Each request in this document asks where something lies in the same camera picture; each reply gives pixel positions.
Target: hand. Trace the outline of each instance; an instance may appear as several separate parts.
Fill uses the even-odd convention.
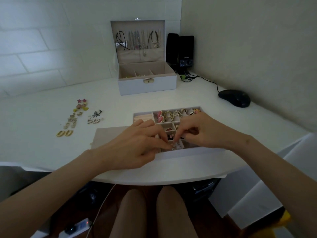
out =
[[[174,143],[182,136],[189,143],[198,146],[231,150],[241,135],[244,134],[214,120],[206,113],[199,112],[181,119]]]
[[[92,150],[99,174],[113,169],[139,168],[154,160],[160,148],[172,149],[161,125],[138,120],[109,143]]]

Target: forearm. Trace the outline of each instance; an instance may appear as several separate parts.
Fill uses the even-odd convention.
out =
[[[252,136],[243,135],[232,151],[246,161],[307,233],[317,234],[317,182]]]
[[[0,203],[0,237],[30,237],[97,174],[90,151]]]

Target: white cable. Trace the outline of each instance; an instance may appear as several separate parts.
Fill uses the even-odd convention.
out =
[[[88,235],[89,235],[89,233],[90,233],[90,230],[93,228],[93,225],[95,224],[95,222],[96,222],[96,220],[97,220],[97,217],[98,217],[98,215],[99,215],[99,212],[100,212],[100,210],[101,210],[102,205],[105,203],[107,197],[109,196],[109,194],[111,193],[112,189],[113,189],[115,186],[116,186],[116,184],[114,184],[114,186],[110,189],[109,193],[107,194],[107,196],[106,196],[105,199],[103,200],[103,202],[102,202],[102,204],[101,204],[101,206],[100,206],[100,208],[99,208],[99,210],[98,210],[98,213],[97,213],[97,215],[96,215],[96,218],[95,218],[95,220],[93,221],[93,224],[91,225],[91,227],[89,228],[89,231],[88,231],[88,233],[87,233],[87,235],[86,235],[86,238],[88,237]]]

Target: computer mouse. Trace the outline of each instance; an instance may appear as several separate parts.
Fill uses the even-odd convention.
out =
[[[249,95],[247,95],[243,91],[227,89],[220,91],[218,96],[228,102],[232,103],[234,106],[239,108],[249,107],[251,103],[251,99]]]

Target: power strip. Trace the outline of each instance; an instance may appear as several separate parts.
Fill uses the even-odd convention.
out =
[[[90,228],[91,221],[86,218],[85,220],[82,220],[81,222],[78,222],[77,224],[63,230],[58,235],[58,238],[72,238],[75,237],[84,231],[88,230]]]

